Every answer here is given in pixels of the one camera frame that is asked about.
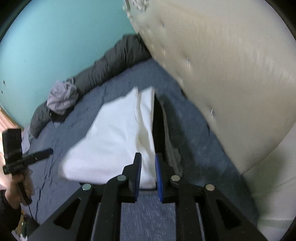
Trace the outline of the person left hand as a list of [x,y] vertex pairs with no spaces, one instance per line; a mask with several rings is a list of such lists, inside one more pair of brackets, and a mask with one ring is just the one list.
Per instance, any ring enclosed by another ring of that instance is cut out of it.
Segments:
[[7,178],[7,189],[5,191],[5,198],[8,204],[13,209],[18,209],[23,200],[19,183],[23,184],[27,196],[32,197],[34,195],[34,187],[30,177],[30,171],[23,171],[21,173],[12,175],[8,174]]

